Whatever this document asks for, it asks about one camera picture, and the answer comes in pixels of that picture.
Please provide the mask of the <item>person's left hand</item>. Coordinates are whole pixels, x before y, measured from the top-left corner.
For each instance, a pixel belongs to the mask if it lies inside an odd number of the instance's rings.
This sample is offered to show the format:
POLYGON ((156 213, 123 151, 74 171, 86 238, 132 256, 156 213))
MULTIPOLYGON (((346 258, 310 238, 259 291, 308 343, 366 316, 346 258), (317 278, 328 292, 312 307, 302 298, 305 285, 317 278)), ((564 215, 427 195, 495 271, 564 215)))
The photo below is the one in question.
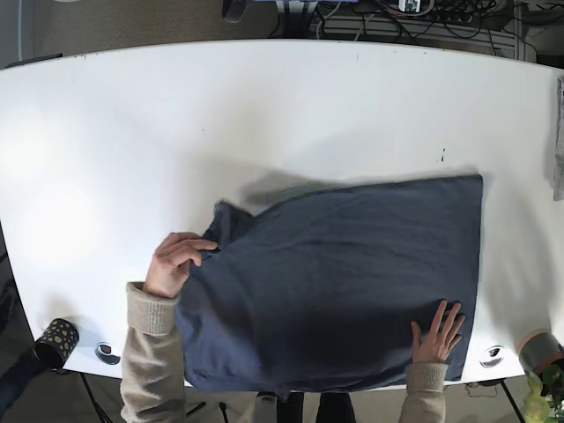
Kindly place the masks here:
POLYGON ((190 266, 199 267, 202 251, 218 247, 214 241, 193 233, 171 233, 154 251, 143 291, 155 297, 173 299, 189 278, 190 266))

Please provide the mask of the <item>left beige sweater forearm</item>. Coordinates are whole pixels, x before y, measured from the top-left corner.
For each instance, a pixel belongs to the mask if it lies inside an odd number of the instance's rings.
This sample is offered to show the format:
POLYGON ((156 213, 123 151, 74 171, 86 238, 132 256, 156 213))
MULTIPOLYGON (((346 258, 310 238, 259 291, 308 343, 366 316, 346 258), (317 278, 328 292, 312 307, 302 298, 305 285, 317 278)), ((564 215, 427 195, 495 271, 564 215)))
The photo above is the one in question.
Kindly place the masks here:
POLYGON ((121 416, 126 422, 183 422, 182 340, 174 324, 178 299, 153 296, 141 282, 129 282, 126 294, 121 416))

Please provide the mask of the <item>person's right hand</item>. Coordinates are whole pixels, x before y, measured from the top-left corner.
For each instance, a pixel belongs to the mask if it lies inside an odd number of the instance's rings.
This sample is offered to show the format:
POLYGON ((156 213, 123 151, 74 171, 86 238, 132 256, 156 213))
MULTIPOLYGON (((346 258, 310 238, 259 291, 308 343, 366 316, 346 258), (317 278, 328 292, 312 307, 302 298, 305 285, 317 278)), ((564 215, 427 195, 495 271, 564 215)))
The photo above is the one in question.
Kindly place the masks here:
POLYGON ((448 303, 443 300, 437 308, 430 329, 425 337, 416 322, 411 322, 412 362, 445 363, 456 344, 462 339, 458 334, 465 316, 460 313, 462 305, 456 302, 443 319, 448 303))

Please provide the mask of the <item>right beige sweater forearm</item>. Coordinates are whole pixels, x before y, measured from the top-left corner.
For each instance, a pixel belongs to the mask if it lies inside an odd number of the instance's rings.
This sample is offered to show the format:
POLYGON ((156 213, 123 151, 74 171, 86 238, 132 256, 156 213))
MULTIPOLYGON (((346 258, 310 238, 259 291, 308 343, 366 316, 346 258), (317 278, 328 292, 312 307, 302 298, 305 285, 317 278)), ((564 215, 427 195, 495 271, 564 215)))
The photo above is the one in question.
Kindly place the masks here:
POLYGON ((417 362, 406 369, 407 396, 399 423, 442 423, 446 419, 444 396, 447 364, 417 362))

